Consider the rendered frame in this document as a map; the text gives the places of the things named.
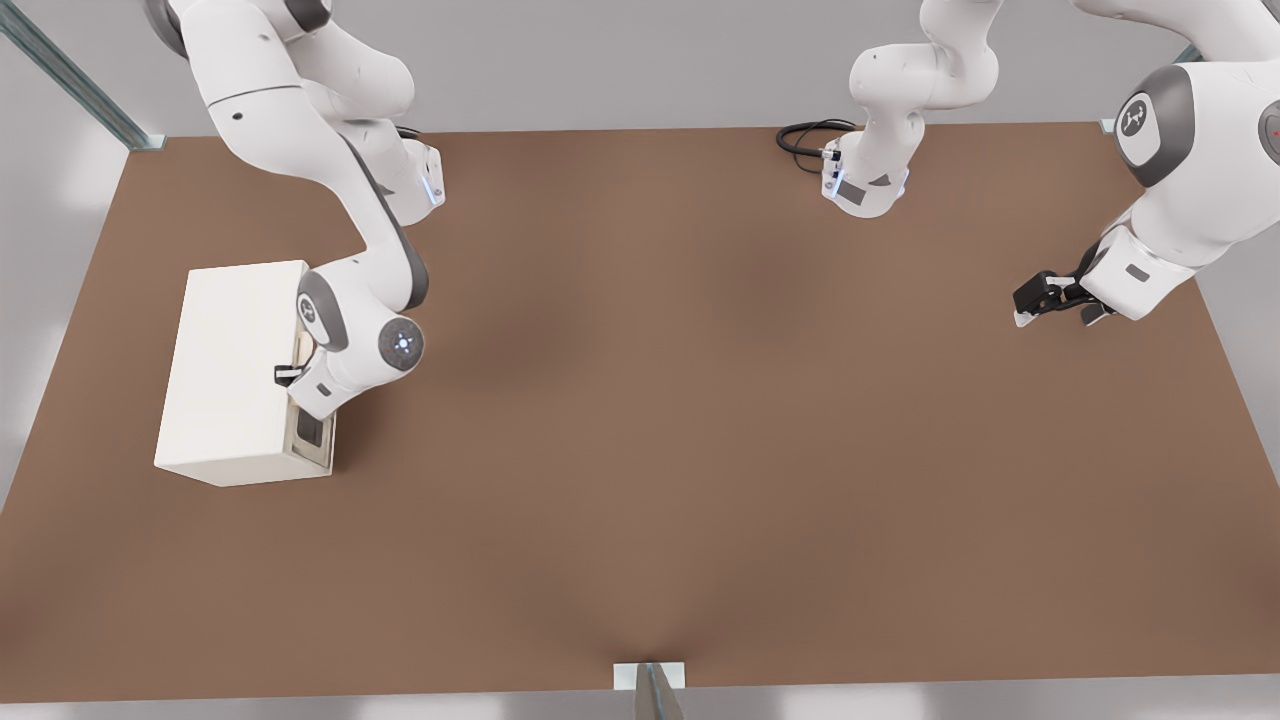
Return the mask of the white oven door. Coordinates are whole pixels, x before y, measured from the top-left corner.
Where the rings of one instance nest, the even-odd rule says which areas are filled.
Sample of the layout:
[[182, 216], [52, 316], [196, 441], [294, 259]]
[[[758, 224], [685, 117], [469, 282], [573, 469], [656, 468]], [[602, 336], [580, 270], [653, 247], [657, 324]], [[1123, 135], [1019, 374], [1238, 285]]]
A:
[[[292, 319], [294, 320], [294, 341], [292, 359], [288, 361], [288, 365], [293, 365], [296, 338], [298, 333], [306, 331], [305, 324], [297, 318], [297, 314], [294, 314]], [[317, 465], [321, 474], [330, 474], [333, 462], [333, 436], [337, 421], [335, 418], [319, 420], [302, 410], [291, 395], [285, 395], [285, 400], [288, 402], [285, 421], [288, 450], [293, 455]]]

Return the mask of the white oven body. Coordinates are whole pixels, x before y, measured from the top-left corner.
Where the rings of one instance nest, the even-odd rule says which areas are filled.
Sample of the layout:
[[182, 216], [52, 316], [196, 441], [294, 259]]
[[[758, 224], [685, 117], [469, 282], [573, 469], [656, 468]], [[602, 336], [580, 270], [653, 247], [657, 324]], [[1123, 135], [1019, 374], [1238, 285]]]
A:
[[163, 406], [156, 468], [232, 487], [329, 477], [287, 446], [302, 260], [193, 269], [187, 275]]

